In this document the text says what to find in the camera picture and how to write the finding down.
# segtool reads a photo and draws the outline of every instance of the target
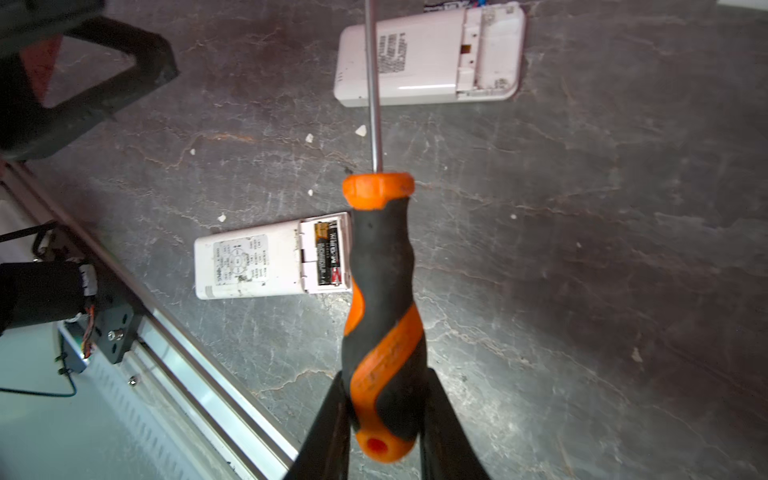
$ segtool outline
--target red circle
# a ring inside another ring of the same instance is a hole
[[[374,453],[386,453],[388,450],[386,443],[379,439],[368,439],[368,448]]]

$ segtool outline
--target orange and black screwdriver handle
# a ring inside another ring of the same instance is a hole
[[[413,248],[405,173],[352,175],[343,184],[353,208],[352,308],[342,341],[342,378],[360,448],[394,462],[422,426],[427,351],[413,303]]]

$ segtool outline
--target metal shaft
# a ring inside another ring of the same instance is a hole
[[[373,172],[384,171],[382,162],[382,121],[379,106],[379,53],[376,35],[376,1],[366,0],[366,65],[368,69],[368,108],[371,117],[371,156]]]

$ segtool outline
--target gray marble surface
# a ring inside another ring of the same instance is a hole
[[[418,184],[430,364],[497,480],[768,478],[768,16],[710,0],[525,9],[510,101],[383,112],[386,167]],[[366,110],[332,87],[362,2],[109,13],[169,39],[182,75],[29,166],[302,440],[350,296],[200,301],[192,246],[346,209],[341,181],[369,169]],[[67,41],[51,101],[125,65]],[[418,465],[355,453],[351,476]]]

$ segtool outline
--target bolt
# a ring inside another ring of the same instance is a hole
[[[123,330],[122,329],[115,329],[110,330],[107,332],[107,340],[110,342],[117,342],[119,339],[123,338]]]

